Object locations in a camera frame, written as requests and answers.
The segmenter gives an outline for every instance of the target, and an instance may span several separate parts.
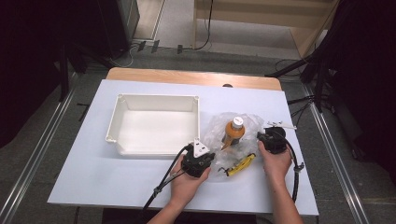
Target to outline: white plastic bin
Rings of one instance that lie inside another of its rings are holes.
[[[123,156],[170,159],[199,132],[198,96],[120,94],[106,141]]]

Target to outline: bottle cap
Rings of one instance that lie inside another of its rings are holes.
[[[236,129],[242,128],[242,125],[244,125],[244,120],[241,117],[235,117],[233,118],[233,127]]]

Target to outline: wooden table edge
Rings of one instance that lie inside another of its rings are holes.
[[[219,87],[230,84],[235,88],[282,91],[279,80],[273,77],[251,77],[216,72],[115,67],[108,71],[106,79]]]

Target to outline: black tripod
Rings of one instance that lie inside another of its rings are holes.
[[[318,46],[314,52],[307,57],[301,59],[298,62],[295,62],[282,70],[279,70],[273,74],[265,75],[266,77],[281,77],[288,72],[297,69],[305,64],[307,64],[304,71],[301,73],[300,80],[303,83],[309,83],[314,78],[315,74],[317,74],[317,85],[315,86],[314,94],[315,97],[315,106],[318,111],[321,113],[320,99],[322,94],[323,85],[325,82],[325,78],[329,76],[329,68],[331,59],[334,57],[337,49],[340,46],[340,43],[337,40],[340,40],[340,30],[344,24],[344,21],[347,19],[349,12],[352,11],[353,7],[356,5],[356,1],[348,1],[341,0],[338,6],[338,10],[335,13],[334,20],[332,22],[332,27],[329,29],[329,32],[323,38],[322,43]]]

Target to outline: human hand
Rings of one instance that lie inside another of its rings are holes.
[[[264,162],[264,171],[273,183],[285,182],[285,176],[291,165],[290,148],[279,154],[272,154],[265,149],[262,141],[258,142],[260,153]]]
[[[183,161],[184,155],[180,156],[177,160],[175,167],[172,169],[171,174],[177,173],[177,171],[181,171],[181,162]],[[206,168],[202,173],[201,177],[196,178],[192,177],[188,174],[183,174],[177,178],[175,178],[171,182],[171,200],[170,204],[173,204],[177,207],[181,206],[184,208],[194,197],[196,191],[201,186],[204,181],[209,177],[210,167]]]

